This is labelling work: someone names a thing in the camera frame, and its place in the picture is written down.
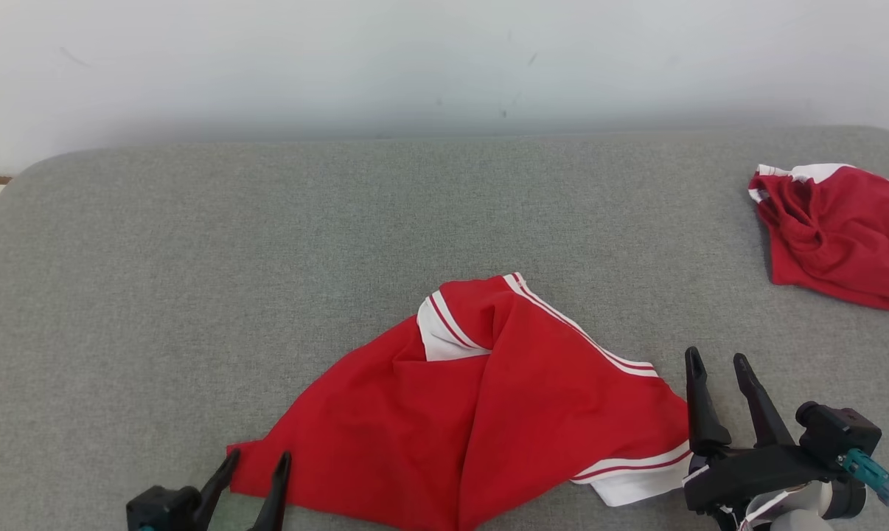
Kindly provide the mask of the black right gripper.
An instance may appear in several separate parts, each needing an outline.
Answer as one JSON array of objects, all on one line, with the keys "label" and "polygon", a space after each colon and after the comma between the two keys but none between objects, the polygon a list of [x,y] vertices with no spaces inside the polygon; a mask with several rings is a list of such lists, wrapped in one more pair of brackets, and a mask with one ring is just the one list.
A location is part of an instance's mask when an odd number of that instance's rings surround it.
[{"label": "black right gripper", "polygon": [[697,347],[685,352],[689,444],[698,468],[683,486],[688,510],[717,514],[768,492],[812,481],[831,481],[836,470],[802,447],[785,426],[744,353],[732,358],[739,390],[747,400],[756,436],[754,449],[728,449],[731,434],[720,423],[708,393],[708,373]]}]

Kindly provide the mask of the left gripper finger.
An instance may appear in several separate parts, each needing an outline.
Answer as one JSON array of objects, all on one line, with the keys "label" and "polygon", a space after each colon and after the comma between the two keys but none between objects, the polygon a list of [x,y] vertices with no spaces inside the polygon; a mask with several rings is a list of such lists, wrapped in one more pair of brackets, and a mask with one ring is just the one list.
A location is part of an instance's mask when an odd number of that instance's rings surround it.
[{"label": "left gripper finger", "polygon": [[235,449],[229,453],[202,490],[200,490],[200,501],[194,513],[195,530],[208,530],[219,498],[223,491],[230,486],[240,457],[240,449]]},{"label": "left gripper finger", "polygon": [[265,503],[254,521],[251,531],[280,531],[283,528],[288,481],[290,478],[290,466],[292,456],[289,451],[282,454],[273,470],[271,487],[265,498]]}]

